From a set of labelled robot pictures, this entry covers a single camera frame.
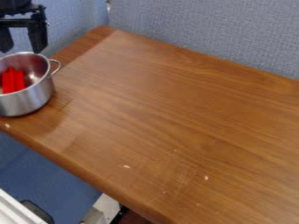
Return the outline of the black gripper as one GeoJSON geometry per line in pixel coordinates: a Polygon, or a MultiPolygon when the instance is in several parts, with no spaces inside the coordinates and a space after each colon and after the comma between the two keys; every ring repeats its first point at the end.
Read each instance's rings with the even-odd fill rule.
{"type": "Polygon", "coordinates": [[[33,0],[0,0],[0,52],[15,46],[8,28],[28,28],[32,51],[40,53],[48,45],[45,6],[33,0]]]}

